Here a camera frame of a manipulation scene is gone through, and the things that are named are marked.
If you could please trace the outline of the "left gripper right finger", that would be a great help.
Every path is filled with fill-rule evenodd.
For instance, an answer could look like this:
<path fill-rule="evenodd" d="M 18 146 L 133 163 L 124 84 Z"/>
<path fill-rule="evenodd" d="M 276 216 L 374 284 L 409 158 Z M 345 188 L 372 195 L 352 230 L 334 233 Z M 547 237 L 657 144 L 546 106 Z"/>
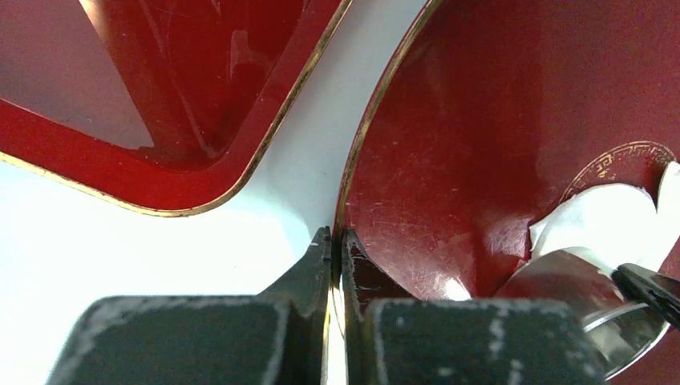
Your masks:
<path fill-rule="evenodd" d="M 605 383 L 595 348 L 564 303 L 418 300 L 351 229 L 339 257 L 351 384 Z"/>

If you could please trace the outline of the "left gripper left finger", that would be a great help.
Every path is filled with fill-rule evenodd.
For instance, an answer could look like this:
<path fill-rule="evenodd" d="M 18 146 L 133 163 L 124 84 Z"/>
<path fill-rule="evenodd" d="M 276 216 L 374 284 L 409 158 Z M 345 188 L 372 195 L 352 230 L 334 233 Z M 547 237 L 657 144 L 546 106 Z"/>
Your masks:
<path fill-rule="evenodd" d="M 255 295 L 111 296 L 73 326 L 50 384 L 321 384 L 332 237 Z"/>

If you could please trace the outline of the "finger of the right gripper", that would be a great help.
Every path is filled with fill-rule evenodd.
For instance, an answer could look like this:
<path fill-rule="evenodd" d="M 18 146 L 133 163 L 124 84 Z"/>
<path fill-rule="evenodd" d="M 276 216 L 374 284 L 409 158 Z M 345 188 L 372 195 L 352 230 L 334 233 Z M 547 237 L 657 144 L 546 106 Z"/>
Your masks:
<path fill-rule="evenodd" d="M 679 329 L 679 280 L 632 263 L 618 266 L 611 279 L 626 298 L 645 303 Z"/>

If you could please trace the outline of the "small metal cup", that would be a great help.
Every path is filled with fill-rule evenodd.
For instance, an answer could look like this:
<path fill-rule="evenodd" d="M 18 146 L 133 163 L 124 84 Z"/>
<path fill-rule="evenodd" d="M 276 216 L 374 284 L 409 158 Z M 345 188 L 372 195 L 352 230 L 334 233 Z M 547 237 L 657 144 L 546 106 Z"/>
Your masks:
<path fill-rule="evenodd" d="M 645 303 L 625 299 L 597 266 L 565 250 L 531 260 L 495 296 L 550 299 L 568 305 L 597 348 L 608 380 L 651 351 L 670 328 Z"/>

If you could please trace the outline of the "round red plate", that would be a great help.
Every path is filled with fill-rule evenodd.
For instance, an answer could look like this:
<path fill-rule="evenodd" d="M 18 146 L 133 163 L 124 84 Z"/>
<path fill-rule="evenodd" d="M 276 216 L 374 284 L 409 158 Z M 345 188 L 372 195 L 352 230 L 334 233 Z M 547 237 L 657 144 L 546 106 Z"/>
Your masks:
<path fill-rule="evenodd" d="M 335 219 L 358 338 L 377 298 L 489 297 L 528 228 L 679 158 L 676 1 L 429 1 L 366 108 Z"/>

